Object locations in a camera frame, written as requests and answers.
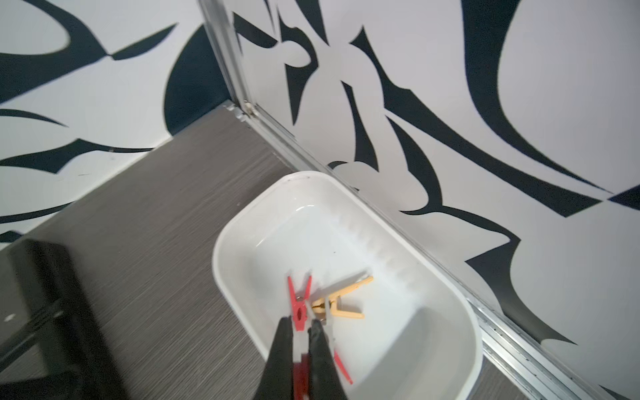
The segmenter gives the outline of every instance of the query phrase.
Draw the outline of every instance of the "black abstract pattern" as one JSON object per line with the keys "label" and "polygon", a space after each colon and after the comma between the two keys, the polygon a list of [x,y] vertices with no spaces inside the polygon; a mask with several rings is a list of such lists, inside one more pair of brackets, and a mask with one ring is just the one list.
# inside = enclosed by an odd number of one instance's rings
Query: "black abstract pattern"
{"label": "black abstract pattern", "polygon": [[57,124],[60,126],[67,127],[65,124],[62,124],[56,120],[52,120],[44,115],[30,113],[29,111],[23,111],[21,109],[10,109],[10,108],[2,108],[0,109],[0,116],[17,116],[19,118],[28,118],[31,120],[40,120],[44,122],[50,122],[52,124]]}
{"label": "black abstract pattern", "polygon": [[640,211],[640,185],[609,198],[609,201]]}
{"label": "black abstract pattern", "polygon": [[[69,44],[47,54],[0,53],[0,104],[107,56],[91,30],[78,18],[45,0],[23,0],[55,19],[69,35]],[[132,44],[112,57],[124,60],[159,44],[173,26]]]}
{"label": "black abstract pattern", "polygon": [[607,389],[604,386],[601,386],[601,388],[603,388],[604,390],[607,391],[607,393],[609,393],[611,395],[611,397],[613,397],[615,400],[631,400],[628,397],[625,397],[619,393],[615,393],[613,390],[611,389]]}
{"label": "black abstract pattern", "polygon": [[73,158],[96,150],[111,153],[140,153],[151,151],[153,148],[110,147],[76,139],[68,145],[52,148],[51,150],[5,158],[0,160],[0,166],[19,166],[32,170],[58,173]]}
{"label": "black abstract pattern", "polygon": [[[556,332],[538,318],[536,314],[533,314],[533,312],[529,310],[529,307],[518,297],[518,294],[513,288],[510,273],[511,259],[518,248],[520,238],[510,230],[493,221],[468,211],[444,205],[442,202],[440,182],[429,159],[404,129],[389,117],[387,117],[387,119],[400,141],[406,159],[407,169],[429,194],[429,202],[421,208],[422,214],[441,212],[459,218],[479,228],[503,234],[509,238],[508,243],[467,260],[467,264],[478,272],[489,285],[495,297],[498,299],[502,311],[511,319],[520,323],[521,327],[538,342],[545,339],[557,339],[572,343],[572,341]],[[413,214],[413,212],[408,211],[402,212],[409,215]]]}
{"label": "black abstract pattern", "polygon": [[498,66],[504,39],[519,3],[520,0],[489,3],[462,0],[465,70],[474,106],[494,133],[522,154],[560,173],[600,188],[538,151],[516,131],[502,110],[498,94]]}
{"label": "black abstract pattern", "polygon": [[[411,90],[399,88],[393,84],[371,48],[364,28],[362,28],[360,34],[351,44],[362,50],[376,67],[380,83],[382,84],[382,93],[387,110],[409,122],[440,143],[465,156],[467,159],[473,161],[478,166],[491,172],[508,184],[511,184],[513,187],[526,193],[531,198],[546,205],[561,216],[567,217],[600,203],[600,200],[561,188],[520,171],[517,168],[513,168],[505,162],[482,151],[480,148],[477,148],[471,142],[453,131],[453,129],[427,108]],[[412,211],[411,214],[421,215],[424,214],[424,211],[415,210]]]}
{"label": "black abstract pattern", "polygon": [[347,99],[349,99],[349,105],[351,106],[351,115],[353,117],[353,127],[356,136],[356,151],[355,155],[353,156],[353,160],[361,161],[369,165],[374,170],[379,171],[376,150],[373,148],[373,143],[371,143],[371,139],[369,139],[369,135],[364,129],[364,125],[362,124],[362,120],[360,119],[360,113],[358,112],[356,99],[353,96],[353,89],[351,86],[344,82],[342,82],[342,86],[344,87],[344,92],[346,93]]}
{"label": "black abstract pattern", "polygon": [[338,165],[342,165],[342,164],[347,164],[347,162],[346,161],[332,161],[332,162],[327,164],[327,167],[329,167],[331,169],[334,169]]}
{"label": "black abstract pattern", "polygon": [[296,0],[296,3],[307,21],[309,21],[311,27],[314,28],[314,31],[320,36],[320,39],[324,40],[326,44],[329,44],[329,41],[326,39],[322,11],[320,10],[318,0]]}
{"label": "black abstract pattern", "polygon": [[316,50],[311,44],[309,37],[300,28],[290,28],[282,22],[282,17],[278,16],[280,20],[280,35],[282,37],[282,43],[294,42],[302,46],[302,48],[309,54],[311,61],[304,67],[292,67],[285,64],[285,72],[287,73],[287,85],[289,86],[289,102],[291,103],[291,115],[293,118],[293,124],[298,119],[298,111],[300,110],[300,102],[302,101],[302,92],[305,90],[307,82],[311,78],[311,75],[318,69],[318,57]]}
{"label": "black abstract pattern", "polygon": [[124,49],[120,49],[111,55],[114,60],[126,60],[128,58],[137,57],[159,45],[166,38],[177,24],[173,24],[163,30],[154,33],[144,39],[138,40],[136,43],[130,44]]}
{"label": "black abstract pattern", "polygon": [[269,20],[271,21],[271,27],[273,27],[273,15],[271,14],[271,6],[269,5],[269,0],[264,0],[264,6],[267,8],[267,12],[269,13]]}
{"label": "black abstract pattern", "polygon": [[54,212],[58,212],[68,206],[71,203],[57,205],[56,207],[51,207],[44,210],[37,210],[31,212],[23,212],[22,214],[12,214],[12,215],[0,215],[0,223],[9,223],[9,222],[17,222],[24,220],[32,220],[33,218],[42,217],[45,215],[53,214]]}
{"label": "black abstract pattern", "polygon": [[229,98],[209,38],[200,26],[182,49],[164,91],[164,122],[171,135]]}
{"label": "black abstract pattern", "polygon": [[238,46],[240,46],[240,51],[242,51],[240,36],[256,46],[263,47],[265,49],[270,49],[278,43],[278,41],[269,36],[268,33],[265,33],[263,30],[236,13],[234,13],[234,29],[236,30],[236,38]]}
{"label": "black abstract pattern", "polygon": [[[87,27],[81,20],[79,20],[71,13],[65,11],[63,8],[56,6],[46,0],[23,1],[29,3],[34,7],[37,7],[39,10],[42,10],[44,13],[48,14],[48,16],[54,19],[58,24],[60,24],[60,26],[67,32],[69,41],[65,48],[47,54],[25,55],[0,53],[0,104],[11,100],[16,96],[22,95],[32,89],[35,89],[45,83],[51,82],[57,78],[69,74],[79,68],[95,63],[96,61],[99,61],[106,56],[111,56],[113,60],[120,61],[128,60],[133,57],[145,54],[151,49],[156,48],[168,35],[171,34],[174,27],[176,26],[176,24],[168,26],[167,28],[153,33],[148,37],[142,38],[137,42],[132,43],[131,45],[125,46],[123,49],[120,49],[113,54],[108,54],[102,47],[98,39],[95,37],[95,35],[91,32],[91,29],[89,29],[89,27]],[[196,47],[199,47],[198,50],[201,51],[202,54],[209,56],[208,60],[200,60],[200,63],[195,63],[196,65],[202,66],[203,63],[211,63],[211,60],[214,60],[211,46],[209,45],[208,40],[206,40],[204,30],[199,29],[198,32],[200,33],[194,35],[192,40],[189,41],[192,44],[191,47],[186,51],[183,51],[183,56],[186,55],[186,60],[185,58],[183,58],[182,61],[179,60],[177,62],[177,65],[184,66],[185,63],[194,62],[193,53],[196,50],[193,47],[194,45],[196,45]],[[209,53],[206,53],[206,51],[202,51],[202,49],[205,49],[202,46],[203,42],[206,42],[206,48],[208,48]],[[209,77],[215,78],[216,76],[219,76],[220,81],[222,81],[221,73],[217,68],[217,64],[212,65],[216,71],[213,74],[210,74]],[[169,105],[169,108],[171,110],[175,111],[176,108],[172,107],[172,104],[174,104],[176,101],[183,100],[179,96],[175,95],[173,89],[181,90],[183,92],[183,97],[189,96],[189,93],[193,94],[193,88],[202,87],[203,90],[211,89],[211,86],[206,85],[207,78],[203,76],[203,74],[196,74],[197,76],[195,77],[189,76],[188,79],[184,80],[181,83],[176,82],[179,79],[184,79],[184,76],[186,74],[187,73],[184,68],[178,68],[177,72],[176,68],[174,68],[174,73],[172,73],[173,82],[171,85],[168,85],[170,86],[171,90],[170,88],[168,88],[167,93],[169,97],[169,103],[165,102],[165,111],[167,109],[167,105]],[[223,90],[223,96],[225,97],[225,99],[228,98],[226,86]],[[221,99],[218,103],[215,103],[215,105],[219,104],[225,99]],[[192,115],[196,111],[201,112],[201,109],[203,108],[203,102],[211,105],[212,99],[207,98],[206,96],[201,96],[197,99],[191,98],[191,104],[188,104],[188,106],[191,106],[191,108],[190,110],[188,110],[189,112],[187,112],[187,114],[190,113],[190,115]],[[169,114],[170,124],[173,128],[172,134],[175,134],[178,127],[182,126],[181,124],[183,124],[180,121],[180,118],[185,118],[184,107],[182,113],[180,112],[180,110],[178,110],[178,112],[174,112],[173,114],[170,111]],[[0,109],[0,116],[29,118],[33,120],[49,122],[52,124],[60,125],[62,127],[67,127],[67,125],[63,124],[62,122],[59,122],[53,118],[49,118],[48,116],[20,109]],[[87,152],[102,151],[134,153],[148,152],[150,150],[152,149],[112,147],[98,143],[92,143],[90,141],[78,138],[62,147],[53,148],[41,152],[33,152],[30,154],[21,154],[18,156],[2,159],[0,160],[0,166],[30,168],[43,172],[58,173],[67,163],[73,160],[73,158]],[[0,223],[30,220],[40,216],[45,216],[54,212],[58,212],[67,205],[68,204],[63,204],[44,210],[0,216]],[[19,237],[19,235],[20,234],[18,232],[9,230],[1,234],[1,237],[5,243],[9,243],[10,241],[12,241],[11,239],[15,239]]]}
{"label": "black abstract pattern", "polygon": [[0,234],[0,243],[13,243],[16,240],[20,239],[21,236],[22,234],[20,232],[7,230],[6,232]]}

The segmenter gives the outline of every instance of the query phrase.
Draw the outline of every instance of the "wooden clothespin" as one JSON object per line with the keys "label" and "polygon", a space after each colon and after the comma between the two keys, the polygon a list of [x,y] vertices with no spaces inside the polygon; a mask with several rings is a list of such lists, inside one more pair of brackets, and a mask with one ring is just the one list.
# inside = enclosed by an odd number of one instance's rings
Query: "wooden clothespin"
{"label": "wooden clothespin", "polygon": [[[357,288],[367,285],[369,283],[373,282],[373,276],[369,276],[366,279],[363,279],[361,281],[358,281],[352,285],[349,285],[343,289],[340,289],[338,291],[335,291],[333,293],[331,293],[328,298],[329,298],[329,304],[330,304],[330,312],[331,315],[336,316],[336,317],[344,317],[344,318],[354,318],[354,319],[364,319],[364,314],[360,313],[360,312],[351,312],[351,311],[342,311],[338,309],[338,298],[340,298],[341,296],[344,296],[347,293],[351,293],[354,290],[356,290]],[[313,303],[311,303],[311,309],[313,310],[314,313],[316,314],[326,314],[326,307],[324,305],[324,298],[320,298],[318,300],[315,300]]]}

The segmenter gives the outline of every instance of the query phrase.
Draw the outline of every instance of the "gray wood-grain surface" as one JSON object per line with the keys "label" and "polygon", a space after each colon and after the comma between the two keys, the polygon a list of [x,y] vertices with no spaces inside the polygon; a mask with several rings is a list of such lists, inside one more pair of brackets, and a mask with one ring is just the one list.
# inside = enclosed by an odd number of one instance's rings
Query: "gray wood-grain surface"
{"label": "gray wood-grain surface", "polygon": [[[28,237],[64,244],[131,399],[249,399],[264,361],[214,283],[220,230],[290,173],[219,108]],[[0,277],[8,266],[0,252]],[[0,339],[28,318],[0,282]],[[0,379],[42,374],[37,351]],[[524,399],[485,362],[474,399]]]}

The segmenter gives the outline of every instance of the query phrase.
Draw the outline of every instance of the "white wall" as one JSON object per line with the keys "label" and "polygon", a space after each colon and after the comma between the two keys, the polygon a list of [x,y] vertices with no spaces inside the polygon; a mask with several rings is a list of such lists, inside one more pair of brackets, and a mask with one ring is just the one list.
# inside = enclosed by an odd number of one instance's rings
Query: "white wall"
{"label": "white wall", "polygon": [[640,399],[640,3],[300,3],[226,1],[253,98],[543,348]]}
{"label": "white wall", "polygon": [[202,23],[196,0],[0,3],[0,248],[171,138]]}

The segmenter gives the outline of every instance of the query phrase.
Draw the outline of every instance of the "clothespin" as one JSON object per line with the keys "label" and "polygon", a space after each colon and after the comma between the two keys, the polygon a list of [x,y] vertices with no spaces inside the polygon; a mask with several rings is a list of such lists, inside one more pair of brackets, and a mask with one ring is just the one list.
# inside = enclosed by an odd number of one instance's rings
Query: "clothespin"
{"label": "clothespin", "polygon": [[[342,311],[338,309],[338,299],[341,296],[344,296],[347,293],[351,293],[354,290],[356,290],[357,288],[367,285],[369,283],[373,282],[373,276],[369,276],[366,279],[363,279],[361,281],[358,281],[352,285],[349,285],[343,289],[340,289],[338,291],[335,291],[333,293],[331,293],[329,296],[327,296],[328,300],[329,300],[329,308],[330,308],[330,312],[331,315],[336,316],[336,317],[344,317],[344,318],[354,318],[354,319],[363,319],[364,318],[364,314],[360,313],[360,312],[351,312],[351,311]],[[318,300],[315,300],[313,303],[311,303],[311,309],[313,310],[314,313],[316,314],[325,314],[326,315],[326,305],[325,305],[325,301],[324,298],[320,298]]]}
{"label": "clothespin", "polygon": [[293,325],[296,327],[296,331],[302,332],[305,330],[305,323],[307,322],[307,306],[305,301],[309,299],[309,295],[311,294],[311,275],[309,275],[309,280],[307,281],[307,289],[305,290],[304,297],[296,296],[291,275],[289,275],[288,281],[289,297],[291,297],[291,318],[293,318]]}

